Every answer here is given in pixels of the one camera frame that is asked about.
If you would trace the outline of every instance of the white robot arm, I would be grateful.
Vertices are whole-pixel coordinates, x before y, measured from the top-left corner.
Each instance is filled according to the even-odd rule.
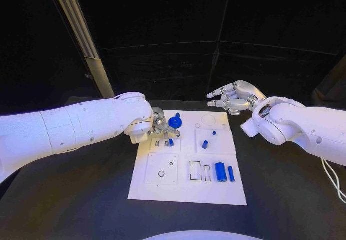
[[[38,159],[68,153],[123,132],[137,144],[149,139],[149,134],[162,131],[180,134],[166,124],[163,110],[152,108],[139,92],[48,111],[2,116],[0,183]]]
[[[250,109],[253,118],[241,125],[253,138],[258,133],[276,145],[294,142],[312,155],[346,166],[346,111],[326,107],[306,107],[284,97],[267,98],[253,84],[240,80],[212,93],[219,101],[211,107],[222,107],[238,116]]]

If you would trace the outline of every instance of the black table surface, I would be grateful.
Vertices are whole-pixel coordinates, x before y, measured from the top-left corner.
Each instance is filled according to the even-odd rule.
[[[149,102],[165,110],[224,111],[205,102]],[[250,117],[250,111],[228,116],[248,206],[129,200],[139,145],[121,134],[23,167],[0,201],[0,238],[140,240],[209,230],[266,240],[346,239],[346,205],[322,160],[291,142],[250,138],[241,129]],[[332,166],[346,189],[346,169]]]

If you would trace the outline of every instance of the black backdrop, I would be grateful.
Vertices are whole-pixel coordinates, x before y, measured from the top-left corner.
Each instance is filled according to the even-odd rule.
[[[346,2],[80,0],[116,93],[205,101],[245,80],[309,104],[346,43]]]

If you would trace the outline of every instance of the large blue cylinder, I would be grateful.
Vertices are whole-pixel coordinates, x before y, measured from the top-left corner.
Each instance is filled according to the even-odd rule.
[[[216,177],[218,177],[218,182],[224,183],[228,181],[228,175],[227,175],[227,169],[225,169],[225,164],[222,162],[215,164],[216,168]]]

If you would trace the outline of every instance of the robotic hand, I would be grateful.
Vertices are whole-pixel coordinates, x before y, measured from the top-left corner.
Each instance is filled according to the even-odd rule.
[[[253,118],[241,125],[253,138],[258,133],[264,139],[281,145],[294,142],[312,155],[346,166],[346,111],[326,107],[306,107],[284,97],[267,98],[248,82],[237,82],[208,94],[208,106],[222,107],[231,115],[250,109]]]
[[[180,135],[146,96],[129,92],[48,111],[0,117],[0,183],[26,164],[117,137],[137,144],[149,134]]]

